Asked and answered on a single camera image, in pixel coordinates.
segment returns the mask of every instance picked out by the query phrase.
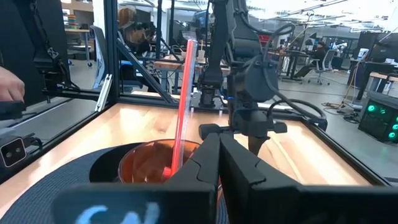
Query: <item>black placemat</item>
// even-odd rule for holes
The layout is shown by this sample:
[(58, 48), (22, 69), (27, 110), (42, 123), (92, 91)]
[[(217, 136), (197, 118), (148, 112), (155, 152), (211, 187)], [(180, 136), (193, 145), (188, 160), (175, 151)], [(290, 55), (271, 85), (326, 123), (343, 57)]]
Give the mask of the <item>black placemat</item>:
[[(46, 175), (12, 204), (0, 224), (54, 224), (51, 216), (53, 199), (60, 191), (75, 184), (89, 183), (91, 166), (112, 149), (102, 149), (79, 157)], [(217, 223), (229, 223), (223, 197), (218, 206)]]

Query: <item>table surface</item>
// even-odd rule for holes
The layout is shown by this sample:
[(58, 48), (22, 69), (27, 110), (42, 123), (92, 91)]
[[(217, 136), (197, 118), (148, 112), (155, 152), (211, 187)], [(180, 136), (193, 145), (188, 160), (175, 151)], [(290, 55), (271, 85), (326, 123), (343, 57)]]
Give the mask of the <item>table surface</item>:
[[(175, 60), (175, 57), (173, 55), (168, 55), (166, 57), (164, 57), (164, 59), (167, 60)], [(167, 69), (167, 70), (183, 70), (184, 69), (184, 64), (181, 63), (173, 63), (173, 62), (162, 62), (162, 61), (155, 61), (154, 62), (154, 68), (158, 68), (158, 69)], [(195, 71), (200, 72), (202, 70), (203, 66), (196, 66), (195, 67)], [(223, 74), (227, 75), (229, 73), (229, 68), (221, 68), (221, 71), (223, 72)]]
[(65, 29), (66, 32), (82, 32), (82, 33), (89, 33), (90, 30), (85, 29)]
[[(373, 78), (381, 78), (381, 79), (387, 79), (387, 75), (385, 74), (380, 74), (378, 72), (371, 72), (371, 77)], [(390, 81), (398, 82), (398, 77), (390, 77)]]
[[(174, 138), (177, 110), (117, 104), (81, 128), (40, 159), (0, 185), (0, 217), (29, 187), (41, 178), (87, 153), (132, 142)], [(202, 142), (198, 126), (227, 125), (228, 115), (193, 113), (186, 139)], [(269, 133), (259, 157), (303, 184), (369, 185), (352, 167), (316, 137), (304, 124), (286, 121), (288, 132)], [(248, 139), (236, 134), (246, 148)]]

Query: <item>monitor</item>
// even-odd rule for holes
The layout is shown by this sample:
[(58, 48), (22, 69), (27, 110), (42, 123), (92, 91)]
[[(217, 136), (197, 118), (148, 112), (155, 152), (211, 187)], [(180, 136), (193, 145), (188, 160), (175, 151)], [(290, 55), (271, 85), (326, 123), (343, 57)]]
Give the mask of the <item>monitor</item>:
[(293, 42), (290, 43), (291, 50), (301, 50), (301, 47), (304, 43), (304, 36), (293, 38)]
[(206, 10), (194, 13), (192, 22), (194, 22), (198, 28), (206, 27)]
[(357, 59), (361, 49), (372, 49), (374, 43), (385, 37), (385, 32), (361, 32), (358, 39), (358, 44), (353, 50), (353, 58)]
[(150, 23), (150, 12), (136, 9), (136, 22)]
[(372, 62), (385, 62), (387, 58), (398, 60), (398, 34), (380, 35), (374, 45), (369, 60)]

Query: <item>wooden table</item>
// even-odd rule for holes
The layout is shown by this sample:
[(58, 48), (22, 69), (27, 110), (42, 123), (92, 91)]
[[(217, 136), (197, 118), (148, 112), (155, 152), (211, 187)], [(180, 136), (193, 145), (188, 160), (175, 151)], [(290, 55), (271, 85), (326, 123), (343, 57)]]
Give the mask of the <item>wooden table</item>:
[(384, 87), (386, 86), (387, 82), (398, 82), (398, 77), (388, 77), (388, 75), (381, 74), (378, 72), (371, 72), (370, 77), (373, 78), (369, 90), (370, 91), (376, 91), (378, 93), (382, 93), (384, 90)]
[[(81, 128), (40, 159), (0, 185), (0, 217), (29, 187), (48, 173), (87, 153), (132, 142), (173, 138), (177, 110), (117, 104)], [(194, 113), (186, 139), (202, 142), (198, 126), (204, 123), (227, 125), (228, 115)], [(306, 185), (369, 185), (342, 158), (298, 121), (286, 121), (288, 133), (271, 137), (259, 157)], [(235, 138), (246, 148), (248, 139)]]
[[(164, 57), (166, 60), (175, 60), (175, 57), (173, 55), (168, 55)], [(195, 66), (195, 73), (200, 73), (203, 70), (204, 62), (197, 61), (197, 65)], [(173, 94), (177, 94), (178, 90), (178, 80), (179, 80), (179, 72), (183, 72), (184, 69), (184, 64), (181, 63), (173, 63), (173, 62), (162, 62), (162, 61), (155, 61), (154, 62), (154, 68), (162, 71), (162, 88), (167, 89), (167, 80), (168, 80), (168, 72), (174, 72), (174, 89), (173, 89)], [(223, 72), (223, 75), (229, 74), (229, 68), (222, 67), (221, 71)]]
[(79, 33), (79, 34), (83, 34), (84, 35), (84, 37), (85, 37), (85, 48), (86, 48), (87, 65), (89, 67), (93, 66), (93, 64), (90, 62), (90, 50), (88, 48), (88, 34), (90, 33), (90, 30), (86, 30), (86, 29), (65, 29), (65, 32)]

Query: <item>orange cup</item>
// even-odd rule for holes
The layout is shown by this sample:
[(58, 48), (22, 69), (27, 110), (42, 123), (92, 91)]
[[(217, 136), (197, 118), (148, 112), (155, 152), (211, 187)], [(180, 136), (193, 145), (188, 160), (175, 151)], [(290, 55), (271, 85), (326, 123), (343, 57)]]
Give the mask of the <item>orange cup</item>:
[[(119, 163), (119, 179), (122, 183), (163, 183), (167, 180), (164, 170), (172, 163), (174, 139), (142, 143), (128, 152)], [(183, 163), (199, 148), (191, 141), (183, 142)]]

